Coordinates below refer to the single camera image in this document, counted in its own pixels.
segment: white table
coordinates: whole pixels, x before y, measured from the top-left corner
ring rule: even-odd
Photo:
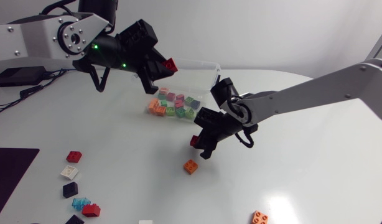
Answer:
[[[267,70],[224,70],[240,93],[307,81]],[[113,71],[104,93],[72,72],[0,114],[0,147],[39,154],[0,214],[0,223],[249,223],[255,210],[275,223],[380,223],[382,120],[360,100],[280,114],[259,124],[255,146],[235,137],[203,160],[189,146],[200,128],[144,113],[150,98],[130,74]],[[1,88],[0,103],[18,98]],[[218,106],[213,99],[208,107]],[[86,218],[62,196],[69,151],[83,157],[74,181],[101,207]],[[183,164],[194,159],[188,175]]]

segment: lego brick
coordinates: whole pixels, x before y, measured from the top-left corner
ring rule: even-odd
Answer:
[[[180,109],[180,108],[183,108],[184,107],[184,104],[183,103],[176,103],[174,105],[174,108],[177,110],[177,109]]]
[[[154,224],[152,220],[139,220],[139,224]]]
[[[78,173],[78,169],[72,166],[66,166],[64,170],[61,172],[61,175],[65,178],[72,180],[77,173]]]
[[[68,162],[79,162],[82,154],[78,151],[70,151],[69,155],[67,156],[67,161]]]
[[[184,164],[184,169],[189,174],[193,174],[198,169],[198,164],[194,162],[192,159],[190,159]]]
[[[267,224],[268,222],[268,216],[259,212],[255,211],[253,213],[251,224]]]
[[[62,195],[65,198],[72,197],[78,194],[78,184],[75,182],[62,186]]]
[[[185,117],[188,119],[193,119],[195,117],[195,112],[193,111],[192,108],[188,108],[185,110]]]
[[[193,100],[191,102],[191,107],[194,109],[194,110],[197,110],[199,108],[199,106],[201,105],[201,102],[198,101],[198,100]]]
[[[82,210],[82,215],[86,217],[98,217],[101,209],[95,203],[93,205],[85,205]]]
[[[173,72],[177,72],[179,69],[177,69],[176,64],[174,63],[173,59],[170,58],[165,62],[162,62],[163,65],[169,70],[172,70]]]
[[[77,211],[82,211],[85,205],[89,205],[91,203],[87,198],[74,198],[72,201],[72,207]]]
[[[159,89],[159,94],[167,95],[168,92],[169,92],[168,88],[160,88]]]
[[[165,112],[166,112],[166,107],[164,107],[164,106],[158,106],[157,108],[156,108],[156,115],[158,115],[158,116],[165,116]]]
[[[84,224],[84,221],[76,215],[72,215],[72,217],[65,224]]]
[[[149,105],[148,105],[148,112],[150,113],[150,114],[155,114],[156,113],[156,108],[157,108],[158,106],[156,106],[154,103],[150,103]]]
[[[174,107],[168,107],[166,108],[166,116],[174,116]]]
[[[193,147],[197,143],[198,138],[199,138],[198,136],[192,136],[192,139],[190,141],[190,146]]]
[[[170,101],[170,102],[174,101],[175,98],[176,98],[176,94],[174,94],[174,93],[168,93],[168,94],[166,95],[166,99],[167,99],[168,101]]]
[[[185,105],[187,106],[191,106],[191,103],[193,102],[193,98],[192,97],[187,97],[184,101]]]
[[[184,101],[184,95],[183,95],[183,94],[178,94],[178,95],[176,96],[176,100]]]
[[[176,109],[176,115],[180,118],[183,118],[185,116],[185,109],[184,108]]]
[[[166,100],[166,95],[158,94],[158,99],[160,99],[160,100]]]
[[[151,102],[149,102],[150,104],[153,104],[153,105],[156,105],[156,104],[159,104],[159,100],[157,98],[153,98],[151,100]]]
[[[182,101],[182,100],[175,100],[174,101],[174,104],[176,105],[177,103],[183,103],[184,101]]]
[[[166,100],[162,100],[161,101],[161,106],[167,107],[167,101]]]

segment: orange lego brick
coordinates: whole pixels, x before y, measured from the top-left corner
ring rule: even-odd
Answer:
[[[153,104],[158,103],[158,104],[159,104],[159,100],[158,100],[157,98],[154,98],[154,99],[152,99],[151,102],[149,102],[149,103],[153,103]]]
[[[150,103],[150,104],[148,105],[148,112],[149,112],[150,114],[155,114],[155,113],[156,113],[156,112],[155,112],[156,108],[157,108],[157,106],[156,106],[154,103]]]
[[[159,106],[159,100],[157,98],[154,98],[149,102],[148,104],[148,111],[150,114],[156,114],[156,109]]]
[[[165,116],[166,107],[164,106],[158,106],[155,110],[156,115],[158,116]]]
[[[192,173],[194,173],[198,169],[198,164],[196,162],[194,162],[192,159],[190,159],[189,161],[187,161],[184,164],[184,169],[189,174],[192,174]]]
[[[253,218],[251,221],[251,224],[267,224],[268,223],[268,216],[259,212],[255,211],[253,213]]]

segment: black cable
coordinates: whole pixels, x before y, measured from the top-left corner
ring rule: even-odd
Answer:
[[[25,96],[23,96],[22,98],[19,98],[18,100],[15,100],[15,101],[13,101],[13,102],[4,104],[3,106],[5,106],[5,107],[0,108],[0,113],[2,113],[4,110],[6,110],[6,109],[8,109],[8,108],[10,108],[10,107],[12,107],[12,106],[17,105],[18,103],[20,103],[21,101],[23,101],[23,100],[25,100],[26,98],[30,97],[31,95],[37,93],[38,91],[43,90],[45,87],[51,85],[51,83],[53,83],[56,79],[60,78],[60,77],[63,76],[64,74],[66,74],[69,70],[73,70],[73,69],[61,69],[61,70],[58,70],[58,71],[59,71],[58,75],[54,76],[54,77],[51,79],[51,81],[49,81],[49,82],[46,83],[45,85],[42,85],[42,88],[40,88],[40,89],[38,89],[38,90],[36,90],[36,91],[33,91],[33,92],[29,93],[28,95],[25,95]]]
[[[51,12],[53,9],[55,9],[55,8],[62,8],[62,9],[64,9],[64,10],[68,10],[68,11],[70,11],[68,8],[66,8],[65,7],[65,5],[66,4],[69,4],[69,3],[71,3],[71,2],[74,2],[74,1],[76,1],[76,0],[62,0],[62,1],[58,1],[58,2],[55,2],[55,3],[53,3],[53,4],[51,4],[51,5],[48,5],[48,6],[46,6],[44,9],[43,9],[43,11],[40,13],[40,15],[47,15],[49,12]]]
[[[248,147],[248,148],[252,148],[253,145],[254,145],[254,141],[253,141],[253,139],[252,139],[250,133],[247,133],[245,130],[243,131],[243,133],[245,134],[245,136],[246,136],[246,138],[249,140],[249,142],[244,141],[244,140],[240,137],[240,135],[239,135],[238,133],[235,133],[235,137],[236,137],[238,140],[240,140],[240,142],[241,142],[242,144],[244,144],[244,146],[246,146],[246,147]]]
[[[69,10],[69,8],[67,8],[65,6],[59,6],[59,8],[65,10],[65,12],[67,12],[70,16],[74,16],[73,13],[71,12],[71,10]]]

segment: red lego brick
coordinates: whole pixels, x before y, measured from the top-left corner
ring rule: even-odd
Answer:
[[[253,213],[253,218],[252,218],[252,221],[251,221],[251,224],[267,224],[268,222],[268,216],[259,212],[259,211],[255,211]]]
[[[189,161],[187,161],[184,164],[184,169],[189,174],[192,174],[192,173],[194,173],[198,169],[198,164],[196,162],[194,162],[192,159],[190,159]]]
[[[174,108],[177,110],[179,108],[183,108],[184,107],[184,104],[183,103],[177,103],[174,105]]]
[[[167,93],[169,92],[169,89],[168,88],[160,88],[159,89],[159,94],[162,94],[162,95],[167,95]]]
[[[177,103],[183,103],[183,102],[184,102],[184,100],[175,100],[174,104],[176,105]]]
[[[178,94],[178,95],[176,96],[176,100],[184,101],[184,95],[183,95],[183,94]]]
[[[68,162],[79,162],[82,154],[77,151],[70,151],[69,155],[67,156],[67,161]]]
[[[190,146],[194,146],[198,141],[198,136],[192,136],[192,139],[190,141]]]
[[[166,99],[168,100],[168,101],[174,101],[174,98],[176,97],[176,94],[174,94],[174,93],[168,93],[167,95],[166,95]]]
[[[100,215],[101,209],[96,204],[85,205],[82,210],[82,215],[86,217],[98,217]]]
[[[173,72],[179,71],[179,69],[177,69],[176,64],[174,63],[172,58],[168,59],[165,62],[162,62],[162,64],[165,65],[167,69],[172,70]]]

